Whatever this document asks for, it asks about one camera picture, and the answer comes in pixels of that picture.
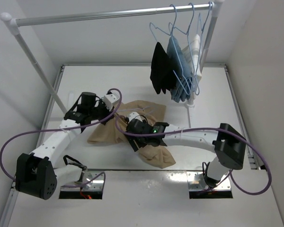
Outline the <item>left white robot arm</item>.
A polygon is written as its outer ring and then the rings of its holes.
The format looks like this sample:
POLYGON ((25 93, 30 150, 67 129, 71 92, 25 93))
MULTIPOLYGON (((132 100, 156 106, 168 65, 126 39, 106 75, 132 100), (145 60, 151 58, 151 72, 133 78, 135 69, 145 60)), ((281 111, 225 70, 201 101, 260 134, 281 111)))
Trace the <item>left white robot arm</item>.
POLYGON ((31 196, 49 199, 57 186, 80 186, 87 167, 73 160, 54 168, 59 156, 92 121, 106 123, 113 118, 120 97, 109 91, 102 98, 83 92, 65 114, 59 128, 39 147, 17 159, 15 189, 31 196))

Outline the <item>light blue wire hanger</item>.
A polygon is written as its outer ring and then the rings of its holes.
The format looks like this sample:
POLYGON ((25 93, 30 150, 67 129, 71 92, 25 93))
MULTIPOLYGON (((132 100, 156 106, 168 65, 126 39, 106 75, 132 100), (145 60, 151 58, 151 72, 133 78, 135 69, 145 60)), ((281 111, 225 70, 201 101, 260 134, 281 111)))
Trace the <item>light blue wire hanger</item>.
POLYGON ((131 112, 143 111, 146 113, 145 116, 147 116, 155 112, 157 109, 158 109, 158 106, 151 105, 151 106, 146 106, 144 108, 132 108, 132 109, 118 110, 117 113, 126 112, 126 111, 131 111, 131 112))

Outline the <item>beige t shirt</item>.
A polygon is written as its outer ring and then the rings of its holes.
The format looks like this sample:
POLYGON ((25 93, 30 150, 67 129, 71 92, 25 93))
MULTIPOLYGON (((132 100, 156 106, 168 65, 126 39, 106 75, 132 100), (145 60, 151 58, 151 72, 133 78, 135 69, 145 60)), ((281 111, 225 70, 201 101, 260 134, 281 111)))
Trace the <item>beige t shirt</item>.
MULTIPOLYGON (((132 108, 144 108, 146 106, 158 106, 158 109, 151 113, 150 115, 145 116, 143 111, 135 111, 141 117, 146 117, 148 123, 153 125, 156 122, 162 122, 165 117, 166 106, 157 104, 154 102, 135 100, 129 103, 121 104, 118 110, 123 109, 132 109, 132 108)), ((121 116, 127 116, 131 111, 118 113, 121 116)), ((127 138, 115 127, 115 118, 108 121, 105 125, 99 124, 92 134, 87 139, 87 143, 96 144, 100 142, 106 142, 109 144, 118 144, 121 142, 128 143, 127 138)), ((139 158, 148 165, 153 167, 158 167, 161 169, 170 167, 176 163, 172 154, 164 146, 153 147, 147 145, 143 148, 140 148, 138 151, 139 158)))

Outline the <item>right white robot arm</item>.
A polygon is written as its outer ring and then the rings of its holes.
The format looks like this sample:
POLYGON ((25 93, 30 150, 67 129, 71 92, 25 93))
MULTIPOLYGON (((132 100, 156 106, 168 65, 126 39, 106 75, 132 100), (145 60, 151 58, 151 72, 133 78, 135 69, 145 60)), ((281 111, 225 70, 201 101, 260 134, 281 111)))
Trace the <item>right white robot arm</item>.
POLYGON ((219 128, 195 131, 166 122, 150 125, 145 120, 132 119, 125 135, 135 151, 150 145, 184 146, 214 153, 213 161, 203 165, 203 181, 209 188, 215 187, 228 171, 243 168, 245 139, 227 123, 222 123, 219 128))

